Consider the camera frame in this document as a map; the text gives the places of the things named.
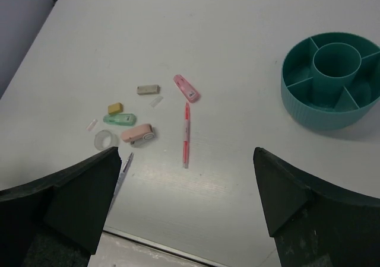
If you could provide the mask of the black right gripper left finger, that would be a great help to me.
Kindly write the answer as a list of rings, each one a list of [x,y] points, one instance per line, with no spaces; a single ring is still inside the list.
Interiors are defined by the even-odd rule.
[[[1,266],[87,266],[121,169],[117,147],[1,191]]]

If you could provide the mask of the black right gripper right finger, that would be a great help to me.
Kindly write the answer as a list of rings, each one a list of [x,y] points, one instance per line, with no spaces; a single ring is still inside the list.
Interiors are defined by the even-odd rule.
[[[257,147],[253,162],[281,266],[379,266],[379,199],[334,185]]]

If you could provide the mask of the clear ballpoint pen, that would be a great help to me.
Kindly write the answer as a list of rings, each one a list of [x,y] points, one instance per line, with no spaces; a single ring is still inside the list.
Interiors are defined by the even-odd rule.
[[[112,207],[113,207],[113,204],[115,203],[116,201],[116,197],[121,189],[121,186],[126,178],[126,175],[127,175],[127,172],[128,172],[128,169],[130,167],[130,164],[132,162],[132,159],[134,157],[134,153],[130,153],[130,155],[128,156],[126,162],[122,165],[121,167],[121,170],[120,170],[120,173],[119,173],[119,177],[118,177],[118,180],[116,182],[116,186],[115,186],[115,190],[114,190],[114,193],[113,193],[113,197],[112,197],[112,200],[111,200],[111,203],[110,203],[110,207],[109,207],[109,210],[108,210],[108,213],[107,214],[110,214],[111,210],[112,210]]]

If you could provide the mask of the red highlighter pen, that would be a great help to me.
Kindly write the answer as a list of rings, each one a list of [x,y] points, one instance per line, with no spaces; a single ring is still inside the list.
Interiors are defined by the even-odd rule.
[[[185,105],[185,123],[184,123],[184,138],[183,138],[183,167],[188,168],[189,165],[189,138],[190,138],[190,106]]]

